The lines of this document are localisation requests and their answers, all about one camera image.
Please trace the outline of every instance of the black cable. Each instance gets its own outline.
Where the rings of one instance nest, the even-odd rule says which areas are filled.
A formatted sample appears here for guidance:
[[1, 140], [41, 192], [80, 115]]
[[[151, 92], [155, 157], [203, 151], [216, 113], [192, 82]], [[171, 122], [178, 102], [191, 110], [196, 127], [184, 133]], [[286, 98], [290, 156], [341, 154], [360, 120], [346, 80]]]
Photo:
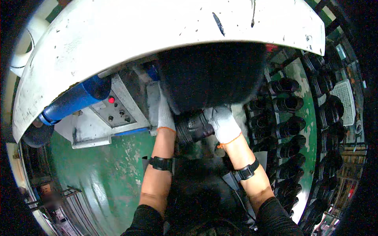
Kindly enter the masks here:
[[243, 206], [245, 212], [247, 212], [248, 216], [249, 216], [250, 218], [252, 218], [252, 220], [254, 220], [254, 221], [256, 222], [256, 219], [253, 218], [253, 217], [251, 216], [251, 214], [248, 212], [247, 208], [244, 206], [244, 203], [243, 203], [241, 197], [239, 196], [239, 194], [237, 193], [237, 191], [235, 191], [235, 190], [233, 190], [233, 191], [236, 193], [236, 196], [239, 198], [240, 203], [242, 204], [242, 206]]

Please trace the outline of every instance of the person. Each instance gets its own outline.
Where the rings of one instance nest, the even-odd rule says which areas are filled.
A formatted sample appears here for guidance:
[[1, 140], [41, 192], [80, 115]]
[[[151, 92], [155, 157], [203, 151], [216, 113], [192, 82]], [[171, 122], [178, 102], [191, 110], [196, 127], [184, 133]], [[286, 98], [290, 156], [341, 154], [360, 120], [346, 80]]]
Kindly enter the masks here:
[[[235, 170], [243, 169], [256, 161], [228, 108], [225, 106], [209, 108], [204, 113]], [[166, 98], [161, 93], [158, 109], [158, 134], [152, 157], [172, 158], [175, 138], [176, 131], [172, 114]], [[241, 180], [240, 183], [255, 212], [257, 231], [238, 228], [237, 224], [219, 220], [214, 216], [213, 221], [208, 219], [203, 224], [184, 227], [181, 225], [182, 228], [169, 230], [166, 235], [303, 235], [299, 227], [289, 218], [278, 199], [275, 198], [269, 179], [260, 164], [252, 177]], [[143, 178], [139, 206], [134, 213], [131, 226], [122, 236], [163, 235], [164, 212], [167, 208], [170, 186], [170, 171], [157, 170], [149, 164]]]

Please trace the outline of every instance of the work glove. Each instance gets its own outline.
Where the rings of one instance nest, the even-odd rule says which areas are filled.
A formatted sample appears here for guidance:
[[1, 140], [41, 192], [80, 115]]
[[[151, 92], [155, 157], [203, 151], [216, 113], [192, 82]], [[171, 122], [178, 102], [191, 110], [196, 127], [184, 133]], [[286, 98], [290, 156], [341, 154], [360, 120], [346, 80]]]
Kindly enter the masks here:
[[159, 102], [159, 112], [158, 112], [158, 130], [160, 128], [168, 128], [176, 132], [175, 122], [173, 121], [172, 113], [170, 111], [167, 98], [163, 95], [162, 89], [160, 87], [160, 102]]
[[214, 128], [215, 136], [220, 142], [219, 147], [232, 142], [242, 133], [242, 130], [227, 107], [208, 108], [203, 113], [208, 123]]

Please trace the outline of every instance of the blue pipe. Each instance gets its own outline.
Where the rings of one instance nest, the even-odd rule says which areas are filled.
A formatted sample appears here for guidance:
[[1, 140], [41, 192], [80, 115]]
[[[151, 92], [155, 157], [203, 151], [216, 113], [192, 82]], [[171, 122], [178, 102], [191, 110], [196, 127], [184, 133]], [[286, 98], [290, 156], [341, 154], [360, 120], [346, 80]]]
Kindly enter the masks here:
[[136, 134], [136, 133], [141, 133], [141, 132], [145, 132], [145, 131], [149, 131], [149, 130], [150, 129], [148, 127], [144, 127], [144, 128], [139, 128], [139, 129], [134, 129], [134, 130], [129, 130], [129, 131], [125, 131], [125, 132], [116, 133], [116, 134], [114, 134], [114, 136]]
[[92, 76], [58, 97], [38, 118], [46, 125], [55, 125], [64, 117], [107, 98], [111, 86], [110, 77]]

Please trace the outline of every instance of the black shirt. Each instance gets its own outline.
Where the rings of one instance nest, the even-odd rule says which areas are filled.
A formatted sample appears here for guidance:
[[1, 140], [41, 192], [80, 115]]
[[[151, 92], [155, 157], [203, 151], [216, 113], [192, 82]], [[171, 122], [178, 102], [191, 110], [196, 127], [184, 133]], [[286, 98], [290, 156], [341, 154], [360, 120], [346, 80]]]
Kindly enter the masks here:
[[[162, 216], [155, 209], [147, 205], [140, 205], [134, 213], [134, 219], [130, 228], [121, 236], [163, 235], [163, 224]], [[235, 226], [232, 222], [214, 220], [213, 223], [207, 224], [206, 227], [214, 224], [220, 225], [220, 228], [230, 227], [231, 225]], [[282, 208], [278, 199], [275, 197], [267, 199], [261, 205], [256, 217], [256, 224], [258, 231], [249, 230], [246, 232], [242, 230], [239, 235], [303, 235], [298, 225], [289, 218], [287, 212]]]

